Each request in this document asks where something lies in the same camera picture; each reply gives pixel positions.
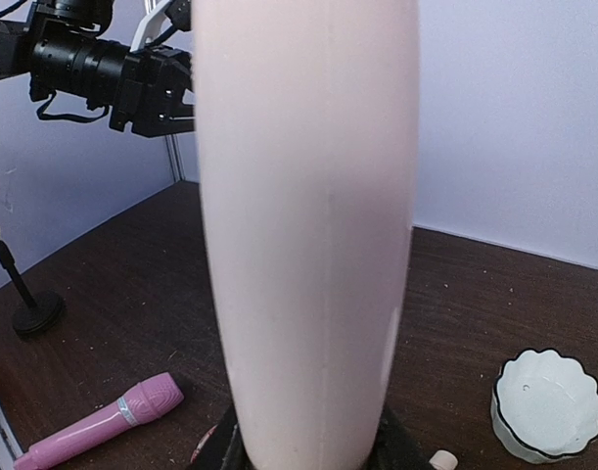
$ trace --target microphone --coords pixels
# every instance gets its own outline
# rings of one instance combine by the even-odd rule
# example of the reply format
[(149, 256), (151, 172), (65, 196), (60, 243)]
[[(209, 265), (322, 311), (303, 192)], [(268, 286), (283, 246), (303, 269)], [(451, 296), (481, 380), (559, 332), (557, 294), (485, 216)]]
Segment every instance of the microphone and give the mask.
[(31, 446), (14, 470), (47, 470), (123, 432), (161, 418), (183, 401), (170, 374), (139, 383), (94, 414)]

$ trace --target black robotic arm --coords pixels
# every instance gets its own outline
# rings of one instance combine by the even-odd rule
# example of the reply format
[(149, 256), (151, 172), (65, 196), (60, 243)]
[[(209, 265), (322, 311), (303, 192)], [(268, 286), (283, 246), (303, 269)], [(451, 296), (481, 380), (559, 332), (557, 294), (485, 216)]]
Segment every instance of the black robotic arm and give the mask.
[[(25, 23), (0, 18), (0, 80), (30, 73), (31, 101), (45, 101), (37, 110), (42, 120), (87, 123), (112, 109), (115, 130), (131, 122), (132, 132), (146, 137), (193, 131), (194, 107), (183, 104), (193, 88), (191, 55), (158, 41), (132, 52), (99, 39), (112, 22), (113, 3), (36, 0)], [(169, 32), (190, 30), (190, 9), (190, 0), (170, 3)], [(104, 111), (98, 117), (49, 115), (58, 91), (85, 98), (90, 111)]]

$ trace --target black bowl rim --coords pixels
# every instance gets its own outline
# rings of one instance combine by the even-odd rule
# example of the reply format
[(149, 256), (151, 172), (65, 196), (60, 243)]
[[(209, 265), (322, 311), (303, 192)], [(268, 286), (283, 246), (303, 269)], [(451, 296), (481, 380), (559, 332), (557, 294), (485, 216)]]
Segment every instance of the black bowl rim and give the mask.
[(524, 353), (528, 352), (528, 351), (533, 351), (534, 353), (537, 354), (542, 354), (542, 353), (546, 353), (547, 351), (552, 351), (553, 353), (555, 353), (556, 355), (558, 355), (559, 357), (563, 358), (563, 359), (572, 359), (575, 360), (580, 366), (581, 366), (581, 370), (583, 370), (583, 373), (589, 377), (592, 377), (594, 379), (594, 382), (596, 383), (596, 395), (598, 396), (598, 379), (596, 377), (594, 377), (593, 375), (590, 375), (588, 373), (585, 372), (585, 369), (583, 368), (583, 364), (581, 363), (581, 361), (579, 359), (577, 359), (576, 357), (572, 357), (571, 355), (563, 355), (560, 354), (559, 351), (557, 351), (555, 348), (547, 348), (545, 350), (542, 351), (538, 351), (534, 348), (527, 348), (525, 350), (522, 350), (519, 352), (519, 354), (516, 356), (516, 358), (513, 359), (507, 359), (505, 362), (503, 362), (503, 365), (501, 366), (501, 371), (498, 374), (498, 377), (496, 378), (496, 380), (494, 381), (494, 387), (493, 387), (493, 392), (494, 392), (494, 399), (496, 400), (496, 412), (498, 414), (499, 419), (501, 420), (501, 423), (503, 423), (503, 425), (508, 429), (508, 431), (510, 432), (510, 434), (514, 437), (514, 439), (516, 439), (516, 441), (518, 441), (518, 443), (524, 447), (527, 448), (528, 450), (532, 450), (534, 452), (539, 453), (540, 455), (542, 455), (543, 457), (546, 457), (550, 460), (561, 460), (564, 458), (570, 458), (570, 457), (577, 457), (579, 455), (583, 455), (585, 453), (585, 451), (588, 449), (588, 447), (590, 446), (590, 444), (592, 444), (594, 441), (596, 441), (598, 439), (598, 434), (596, 436), (594, 436), (593, 438), (591, 438), (590, 440), (588, 440), (588, 442), (585, 444), (585, 446), (583, 447), (582, 450), (580, 450), (579, 452), (566, 452), (566, 453), (561, 453), (561, 454), (551, 454), (551, 453), (547, 453), (543, 450), (540, 450), (539, 448), (535, 448), (534, 446), (530, 446), (529, 444), (527, 444), (525, 441), (523, 441), (512, 429), (512, 426), (510, 426), (510, 424), (507, 422), (507, 420), (505, 419), (505, 416), (503, 416), (503, 412), (501, 411), (501, 400), (498, 396), (498, 382), (503, 378), (503, 375), (505, 374), (505, 367), (507, 366), (507, 364), (509, 362), (516, 362), (521, 355), (523, 355)]

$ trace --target white bowl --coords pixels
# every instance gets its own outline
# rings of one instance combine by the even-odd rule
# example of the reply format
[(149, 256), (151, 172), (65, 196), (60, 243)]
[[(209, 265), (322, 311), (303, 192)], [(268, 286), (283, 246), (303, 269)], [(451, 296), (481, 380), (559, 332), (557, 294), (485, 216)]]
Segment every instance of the white bowl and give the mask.
[(526, 350), (503, 364), (491, 413), (494, 433), (522, 460), (575, 457), (598, 437), (598, 383), (576, 359)]

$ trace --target black pole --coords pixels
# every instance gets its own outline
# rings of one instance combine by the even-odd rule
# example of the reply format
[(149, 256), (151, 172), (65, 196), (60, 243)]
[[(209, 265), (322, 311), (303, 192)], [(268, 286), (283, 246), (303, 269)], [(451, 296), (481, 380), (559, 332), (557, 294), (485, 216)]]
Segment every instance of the black pole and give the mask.
[(24, 305), (21, 305), (14, 313), (13, 324), (16, 333), (19, 336), (31, 336), (42, 333), (53, 326), (64, 312), (64, 299), (50, 291), (42, 292), (34, 297), (16, 268), (16, 260), (11, 250), (1, 238), (0, 263), (9, 274), (24, 302)]

